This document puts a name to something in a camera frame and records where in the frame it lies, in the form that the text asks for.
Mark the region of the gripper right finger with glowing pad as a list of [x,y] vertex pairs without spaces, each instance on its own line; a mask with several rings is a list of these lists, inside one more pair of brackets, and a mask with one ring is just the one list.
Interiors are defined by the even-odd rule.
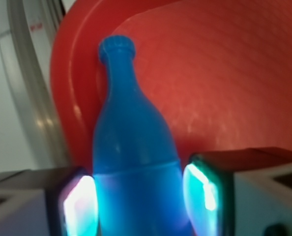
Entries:
[[292,151],[279,147],[208,151],[183,173],[197,236],[292,236]]

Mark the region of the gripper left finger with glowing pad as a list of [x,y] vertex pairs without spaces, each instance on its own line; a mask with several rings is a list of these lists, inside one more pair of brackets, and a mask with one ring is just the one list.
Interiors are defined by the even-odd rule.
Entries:
[[0,236],[96,236],[94,178],[81,167],[0,173]]

